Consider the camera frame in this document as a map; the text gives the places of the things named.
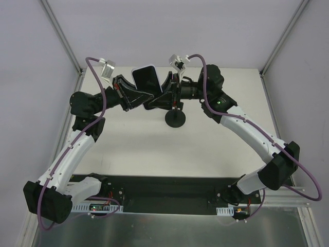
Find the black phone stand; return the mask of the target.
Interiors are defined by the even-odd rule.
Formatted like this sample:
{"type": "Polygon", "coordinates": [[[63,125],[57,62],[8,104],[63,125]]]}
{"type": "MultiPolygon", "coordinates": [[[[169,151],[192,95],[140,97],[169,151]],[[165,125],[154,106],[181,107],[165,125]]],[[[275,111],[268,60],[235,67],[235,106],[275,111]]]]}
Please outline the black phone stand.
{"type": "Polygon", "coordinates": [[[165,114],[165,122],[171,128],[180,128],[186,122],[186,116],[181,109],[171,109],[165,114]]]}

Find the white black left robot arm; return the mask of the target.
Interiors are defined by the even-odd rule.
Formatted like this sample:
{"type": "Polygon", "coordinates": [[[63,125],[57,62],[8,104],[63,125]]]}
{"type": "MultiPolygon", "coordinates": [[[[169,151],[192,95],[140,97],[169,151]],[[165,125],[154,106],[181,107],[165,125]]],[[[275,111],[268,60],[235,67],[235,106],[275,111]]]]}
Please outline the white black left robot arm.
{"type": "Polygon", "coordinates": [[[76,118],[67,143],[48,170],[36,182],[28,181],[23,188],[28,209],[37,215],[39,223],[47,219],[61,224],[74,206],[91,197],[110,200],[108,179],[103,175],[91,173],[72,186],[68,183],[82,157],[100,137],[105,111],[119,105],[127,112],[153,97],[136,89],[123,76],[115,77],[113,85],[102,88],[98,94],[81,91],[72,94],[69,103],[76,118]]]}

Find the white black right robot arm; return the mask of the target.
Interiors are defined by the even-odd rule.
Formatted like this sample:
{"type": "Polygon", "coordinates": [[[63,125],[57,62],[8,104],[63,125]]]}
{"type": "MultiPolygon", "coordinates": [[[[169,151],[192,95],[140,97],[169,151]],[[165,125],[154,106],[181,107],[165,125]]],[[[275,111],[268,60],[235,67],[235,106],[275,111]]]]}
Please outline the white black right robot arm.
{"type": "Polygon", "coordinates": [[[173,114],[175,107],[181,107],[181,99],[198,99],[209,118],[240,137],[265,164],[231,185],[227,194],[235,202],[245,202],[250,193],[256,190],[278,190],[285,185],[298,169],[300,147],[297,143],[287,143],[253,123],[238,103],[222,90],[224,77],[216,65],[208,64],[203,68],[196,82],[188,77],[182,82],[178,80],[179,73],[170,73],[163,93],[148,105],[151,108],[166,109],[173,114]]]}

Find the smartphone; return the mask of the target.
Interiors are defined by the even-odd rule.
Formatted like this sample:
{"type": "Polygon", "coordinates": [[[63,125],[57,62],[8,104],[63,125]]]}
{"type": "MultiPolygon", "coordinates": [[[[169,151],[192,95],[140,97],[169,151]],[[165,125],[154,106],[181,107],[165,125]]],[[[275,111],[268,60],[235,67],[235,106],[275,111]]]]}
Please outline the smartphone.
{"type": "Polygon", "coordinates": [[[155,66],[147,65],[135,68],[131,71],[131,75],[136,89],[150,93],[155,98],[162,94],[162,88],[155,66]]]}

